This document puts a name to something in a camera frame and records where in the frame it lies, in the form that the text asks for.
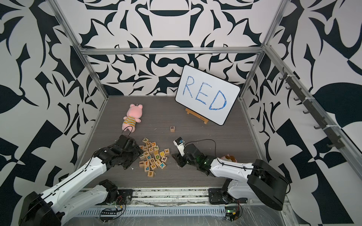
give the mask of pink pig plush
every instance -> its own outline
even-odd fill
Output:
[[[122,124],[122,130],[124,131],[127,126],[128,130],[133,133],[136,130],[136,122],[140,123],[141,120],[139,119],[142,116],[142,105],[130,105],[130,109],[128,109],[127,116],[123,117],[125,120]]]

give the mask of wood grain surface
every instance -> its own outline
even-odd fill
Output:
[[[136,131],[130,136],[138,145],[143,145],[142,139],[147,137],[156,142],[163,151],[170,149],[170,153],[178,150],[173,140],[182,137],[185,142],[213,139],[216,141],[216,155],[225,154],[235,156],[238,162],[254,162],[257,158],[256,149],[252,142],[240,104],[236,101],[223,126],[209,121],[207,125],[199,118],[187,114],[185,107],[177,103],[174,97],[155,96],[110,96],[100,118],[96,131],[86,150],[83,164],[89,160],[94,151],[108,146],[121,135],[123,117],[130,104],[142,104],[142,122],[136,124]],[[170,126],[175,126],[174,133]],[[212,141],[195,143],[205,155],[215,155]],[[131,167],[124,170],[122,166],[115,166],[94,179],[86,187],[94,187],[100,181],[108,179],[118,187],[212,187],[222,186],[225,178],[206,176],[194,166],[179,167],[175,160],[168,156],[166,168],[155,169],[155,176],[150,178],[137,160]]]

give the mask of yellow striped shirt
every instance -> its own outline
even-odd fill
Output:
[[[123,123],[136,126],[136,119],[132,116],[128,116]]]

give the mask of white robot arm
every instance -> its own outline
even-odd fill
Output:
[[[19,225],[61,226],[91,206],[115,201],[117,186],[109,180],[100,182],[82,195],[73,196],[113,166],[122,165],[127,169],[142,153],[133,138],[121,135],[114,144],[94,152],[85,165],[60,183],[41,194],[32,192],[26,196]]]
[[[240,198],[257,198],[275,210],[282,210],[289,182],[263,160],[257,159],[254,163],[225,161],[202,154],[194,144],[185,146],[181,137],[174,140],[174,144],[180,153],[172,154],[172,157],[179,166],[189,164],[206,175],[229,178],[219,194],[211,194],[220,197],[217,201],[210,198],[211,204],[228,204]]]

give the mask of patterned backdrop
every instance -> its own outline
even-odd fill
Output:
[[[362,4],[292,0],[271,42],[330,116],[361,149]],[[361,225],[362,181],[265,56],[245,94],[269,164],[291,183],[301,225]]]
[[[87,48],[260,46],[281,0],[59,0]]]
[[[89,56],[109,95],[176,94],[185,65],[242,86],[255,58],[256,54]]]
[[[0,1],[1,225],[68,176],[103,103],[44,0]]]

